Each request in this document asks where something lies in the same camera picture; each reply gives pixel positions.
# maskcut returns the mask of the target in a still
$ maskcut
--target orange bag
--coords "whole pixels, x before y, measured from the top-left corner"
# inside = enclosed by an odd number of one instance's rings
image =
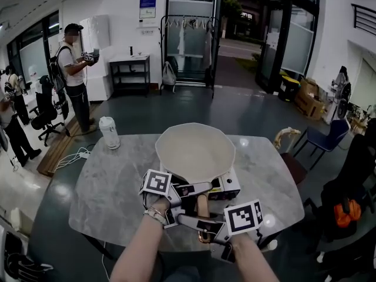
[[[342,204],[334,206],[334,215],[337,226],[340,228],[347,228],[351,221],[359,220],[361,217],[361,207],[355,200],[350,200],[348,202],[350,205],[350,213],[346,214],[343,212]]]

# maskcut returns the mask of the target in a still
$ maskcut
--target clothing rack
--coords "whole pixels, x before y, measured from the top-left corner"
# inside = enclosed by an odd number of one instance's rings
[[[208,22],[211,21],[212,24],[213,24],[213,28],[212,28],[213,29],[212,30],[212,33],[213,33],[212,34],[212,50],[213,50],[213,42],[215,40],[217,40],[216,50],[218,50],[218,47],[219,47],[218,34],[215,34],[215,32],[214,32],[215,31],[214,27],[216,26],[216,24],[219,24],[219,22],[220,22],[217,18],[215,18],[213,16],[196,16],[196,15],[165,15],[160,20],[160,28],[159,28],[159,31],[160,31],[160,43],[159,43],[159,45],[160,45],[160,57],[161,57],[162,71],[163,71],[163,65],[165,64],[164,62],[167,59],[168,41],[166,39],[166,35],[168,34],[168,29],[170,28],[170,24],[174,23],[174,21],[176,22],[176,19],[174,19],[173,21],[170,22],[170,18],[172,18],[172,17],[174,17],[174,18],[191,18],[191,19],[201,20],[201,22],[197,24],[197,28],[198,29],[203,28],[202,22],[203,22],[204,19],[208,19],[206,21],[206,23],[208,23]],[[213,72],[213,70],[215,71],[214,64],[216,64],[216,62],[213,60],[213,58],[216,58],[217,56],[214,55],[214,54],[215,53],[211,54],[211,56],[212,56],[211,57],[212,58],[212,60],[211,60],[212,66],[211,66],[211,68],[209,68],[210,76],[213,76],[212,72]],[[195,75],[195,74],[196,75],[202,75],[202,74],[206,73],[205,70],[204,71],[199,71],[199,70],[198,71],[197,70],[192,70],[192,71],[179,70],[179,72],[180,73],[187,72],[187,73],[190,73],[191,75]],[[200,78],[185,78],[183,83],[184,84],[191,83],[192,85],[196,85],[196,86],[197,85],[201,85],[201,86],[206,85],[207,87],[211,86],[211,89],[212,89],[212,92],[213,92],[212,97],[214,97],[214,79],[213,78],[212,78],[211,84],[209,84],[209,85],[204,82],[204,79],[200,79]]]

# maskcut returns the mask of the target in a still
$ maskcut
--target railing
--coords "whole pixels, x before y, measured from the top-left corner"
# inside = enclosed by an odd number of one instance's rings
[[[357,4],[351,5],[354,7],[354,28],[376,36],[376,11]]]

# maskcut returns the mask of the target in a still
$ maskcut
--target cardboard box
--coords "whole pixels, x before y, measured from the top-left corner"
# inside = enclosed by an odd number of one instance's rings
[[[303,79],[295,97],[295,105],[309,119],[320,120],[325,104],[311,95],[318,97],[318,86],[313,79]]]

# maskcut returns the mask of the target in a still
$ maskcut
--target marble table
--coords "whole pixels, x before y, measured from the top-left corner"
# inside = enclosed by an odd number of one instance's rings
[[[138,195],[148,169],[159,170],[155,142],[160,135],[120,136],[121,146],[110,150],[101,138],[79,175],[71,204],[69,225],[85,235],[127,246],[143,216]],[[294,180],[278,151],[267,138],[229,136],[236,146],[234,169],[241,185],[231,204],[259,199],[264,218],[275,223],[263,225],[263,237],[281,232],[304,217]],[[226,202],[209,202],[211,212],[223,213]],[[167,229],[161,251],[208,250],[197,232],[185,226]]]

